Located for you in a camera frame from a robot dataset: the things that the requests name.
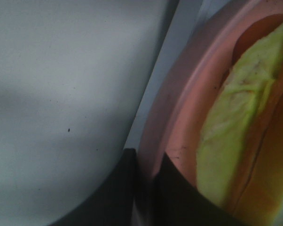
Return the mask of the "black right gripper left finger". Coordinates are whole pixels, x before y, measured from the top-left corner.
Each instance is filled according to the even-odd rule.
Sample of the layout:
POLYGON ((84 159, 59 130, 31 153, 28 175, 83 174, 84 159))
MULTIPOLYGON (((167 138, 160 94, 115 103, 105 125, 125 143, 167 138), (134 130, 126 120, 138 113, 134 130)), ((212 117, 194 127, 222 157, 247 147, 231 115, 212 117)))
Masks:
POLYGON ((53 226, 129 226, 134 202, 136 150, 126 148, 105 181, 53 226))

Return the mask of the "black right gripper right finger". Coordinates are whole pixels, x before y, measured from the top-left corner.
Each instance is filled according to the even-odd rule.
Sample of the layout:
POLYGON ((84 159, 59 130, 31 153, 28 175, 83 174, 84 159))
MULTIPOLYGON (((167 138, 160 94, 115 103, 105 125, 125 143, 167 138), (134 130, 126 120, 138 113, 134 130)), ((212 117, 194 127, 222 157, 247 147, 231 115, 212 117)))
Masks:
POLYGON ((155 179, 155 226, 242 226, 205 199, 177 170, 167 154, 155 179))

